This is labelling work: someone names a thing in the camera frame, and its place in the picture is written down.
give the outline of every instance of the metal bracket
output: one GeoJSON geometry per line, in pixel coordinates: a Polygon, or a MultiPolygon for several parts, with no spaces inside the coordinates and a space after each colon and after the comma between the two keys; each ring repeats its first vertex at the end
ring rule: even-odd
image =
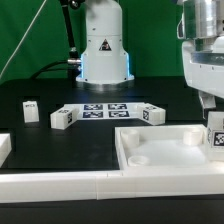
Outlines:
{"type": "Polygon", "coordinates": [[[203,118],[207,119],[208,112],[216,110],[215,96],[200,90],[198,91],[198,95],[203,109],[203,118]]]}

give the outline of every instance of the white cube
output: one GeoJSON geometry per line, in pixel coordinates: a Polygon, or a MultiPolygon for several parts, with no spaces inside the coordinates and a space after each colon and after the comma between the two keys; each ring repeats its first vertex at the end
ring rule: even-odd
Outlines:
{"type": "Polygon", "coordinates": [[[77,120],[79,109],[62,107],[51,114],[51,128],[64,130],[77,120]]]}
{"type": "Polygon", "coordinates": [[[39,122],[39,111],[36,101],[27,101],[23,103],[24,121],[39,122]]]}
{"type": "Polygon", "coordinates": [[[162,108],[156,107],[152,104],[138,104],[137,111],[139,119],[151,124],[160,125],[165,123],[166,111],[162,108]]]}
{"type": "Polygon", "coordinates": [[[210,160],[224,161],[224,112],[209,112],[206,149],[210,160]]]}

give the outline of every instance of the black table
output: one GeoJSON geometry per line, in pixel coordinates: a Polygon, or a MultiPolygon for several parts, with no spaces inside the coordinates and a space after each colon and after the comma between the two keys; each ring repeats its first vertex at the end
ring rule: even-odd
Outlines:
{"type": "MultiPolygon", "coordinates": [[[[65,79],[8,81],[0,86],[0,132],[11,134],[13,149],[0,173],[118,170],[115,127],[145,126],[145,122],[77,121],[61,131],[50,128],[50,114],[64,104],[121,102],[146,102],[164,108],[166,125],[206,125],[198,93],[187,87],[183,77],[139,78],[132,88],[105,93],[75,88],[65,79]],[[24,123],[22,102],[28,100],[38,102],[39,123],[24,123]]],[[[221,99],[217,99],[217,108],[224,109],[221,99]]],[[[224,221],[223,199],[223,195],[212,195],[0,204],[0,220],[4,224],[213,224],[224,221]]]]}

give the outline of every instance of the white box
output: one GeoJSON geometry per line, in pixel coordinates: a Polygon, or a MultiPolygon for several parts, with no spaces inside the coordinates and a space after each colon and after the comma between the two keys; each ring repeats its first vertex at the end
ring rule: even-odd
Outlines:
{"type": "Polygon", "coordinates": [[[23,113],[25,123],[39,122],[39,112],[36,101],[23,102],[23,113]]]}
{"type": "Polygon", "coordinates": [[[139,119],[151,124],[160,125],[165,123],[166,111],[149,103],[138,104],[139,119]]]}
{"type": "Polygon", "coordinates": [[[79,109],[62,107],[51,114],[51,128],[64,130],[77,120],[79,109]]]}

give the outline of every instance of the green wall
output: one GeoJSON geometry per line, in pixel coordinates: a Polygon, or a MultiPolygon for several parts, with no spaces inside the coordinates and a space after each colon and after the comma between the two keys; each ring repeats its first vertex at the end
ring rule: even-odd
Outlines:
{"type": "MultiPolygon", "coordinates": [[[[0,70],[18,45],[43,0],[1,0],[0,70]]],[[[170,0],[120,0],[123,9],[124,48],[130,54],[131,73],[137,77],[183,75],[181,41],[176,26],[181,7],[170,0]]],[[[71,10],[79,52],[86,46],[84,6],[71,10]]],[[[48,0],[32,30],[4,73],[3,81],[29,78],[41,67],[67,59],[68,43],[58,0],[48,0]]],[[[66,77],[66,72],[41,77],[66,77]]]]}

